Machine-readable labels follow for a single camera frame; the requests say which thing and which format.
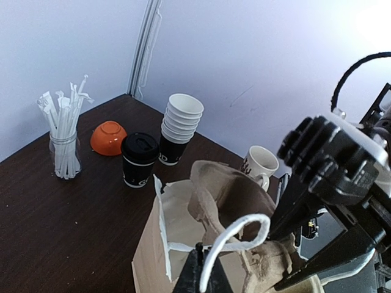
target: gray floor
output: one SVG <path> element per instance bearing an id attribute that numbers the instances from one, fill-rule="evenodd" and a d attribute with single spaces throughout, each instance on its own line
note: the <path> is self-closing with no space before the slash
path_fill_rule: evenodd
<path id="1" fill-rule="evenodd" d="M 301 254 L 307 258 L 313 256 L 341 232 L 339 224 L 329 214 L 322 215 L 318 220 L 318 224 L 320 227 L 320 236 L 310 241 L 303 239 L 302 242 Z M 357 261 L 354 261 L 351 264 L 321 274 L 320 278 L 322 279 L 326 276 L 335 275 L 336 273 L 342 273 L 346 272 L 347 270 L 354 269 L 357 267 L 357 263 L 359 264 L 360 262 L 361 259 L 357 259 Z M 324 290 L 326 293 L 376 293 L 377 288 L 375 283 L 375 269 L 373 267 L 373 262 L 371 261 L 356 276 L 329 283 L 325 286 Z"/>

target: black lid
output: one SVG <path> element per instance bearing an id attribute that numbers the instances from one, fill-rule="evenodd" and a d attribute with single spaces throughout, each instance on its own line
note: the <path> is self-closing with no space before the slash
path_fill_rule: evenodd
<path id="1" fill-rule="evenodd" d="M 149 134 L 135 132 L 126 136 L 121 144 L 122 154 L 131 162 L 149 164 L 159 156 L 159 144 Z"/>

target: wrapped straw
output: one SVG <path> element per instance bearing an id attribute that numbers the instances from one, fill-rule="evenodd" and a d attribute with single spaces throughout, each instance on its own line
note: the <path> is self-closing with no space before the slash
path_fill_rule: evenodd
<path id="1" fill-rule="evenodd" d="M 50 92 L 44 93 L 37 104 L 50 127 L 50 139 L 54 146 L 54 172 L 63 179 L 72 179 L 81 171 L 81 164 L 76 154 L 76 126 L 78 124 L 82 102 L 93 99 L 83 93 L 88 75 L 84 75 L 79 90 L 70 84 L 71 96 L 67 98 L 62 91 L 56 92 L 59 111 L 53 103 Z"/>

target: tabletop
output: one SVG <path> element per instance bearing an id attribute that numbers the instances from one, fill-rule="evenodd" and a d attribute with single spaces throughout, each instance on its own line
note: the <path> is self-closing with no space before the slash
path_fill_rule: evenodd
<path id="1" fill-rule="evenodd" d="M 53 173 L 49 135 L 0 163 L 0 292 L 134 292 L 131 261 L 152 208 L 153 180 L 141 189 L 122 181 L 122 158 L 92 151 L 106 120 L 157 140 L 163 115 L 123 95 L 80 116 L 82 172 Z M 162 182 L 188 179 L 194 161 L 238 168 L 242 158 L 195 134 L 178 165 L 157 162 Z M 277 189 L 272 178 L 269 193 Z"/>

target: cable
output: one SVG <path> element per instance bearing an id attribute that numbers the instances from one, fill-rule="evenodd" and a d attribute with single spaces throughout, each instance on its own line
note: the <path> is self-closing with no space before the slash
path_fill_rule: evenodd
<path id="1" fill-rule="evenodd" d="M 350 68 L 343 74 L 340 81 L 338 81 L 337 87 L 334 90 L 334 94 L 332 95 L 332 98 L 331 98 L 331 111 L 333 111 L 334 108 L 337 107 L 338 95 L 341 91 L 341 88 L 342 88 L 343 84 L 345 83 L 345 81 L 348 79 L 349 75 L 351 75 L 354 70 L 356 70 L 362 64 L 364 64 L 368 61 L 371 61 L 374 59 L 379 59 L 379 58 L 387 58 L 387 57 L 391 57 L 391 52 L 379 52 L 379 53 L 364 57 L 363 59 L 358 60 L 355 64 L 350 66 Z"/>
<path id="2" fill-rule="evenodd" d="M 259 229 L 258 235 L 253 241 L 240 242 L 240 243 L 227 243 L 226 242 L 234 235 L 238 234 L 239 231 L 248 223 L 251 222 L 260 222 L 261 228 Z M 223 233 L 221 233 L 215 240 L 212 245 L 211 250 L 206 257 L 205 262 L 203 263 L 203 268 L 200 278 L 200 293 L 205 293 L 208 287 L 208 281 L 212 273 L 212 268 L 216 258 L 219 253 L 222 251 L 224 246 L 229 246 L 230 244 L 241 245 L 240 250 L 249 250 L 251 248 L 257 247 L 264 243 L 270 230 L 270 218 L 264 214 L 250 214 L 245 215 L 244 217 L 239 218 L 234 221 Z"/>
<path id="3" fill-rule="evenodd" d="M 364 259 L 362 264 L 359 265 L 358 267 L 356 267 L 354 270 L 352 270 L 350 272 L 338 273 L 338 274 L 336 274 L 334 276 L 324 278 L 324 279 L 322 279 L 320 281 L 320 283 L 322 284 L 322 286 L 325 286 L 328 283 L 331 283 L 331 282 L 334 282 L 334 281 L 338 281 L 338 280 L 341 280 L 341 279 L 345 279 L 345 278 L 349 278 L 349 277 L 353 277 L 354 275 L 357 275 L 371 261 L 374 253 L 375 253 L 375 249 L 372 249 L 368 253 L 367 257 Z"/>

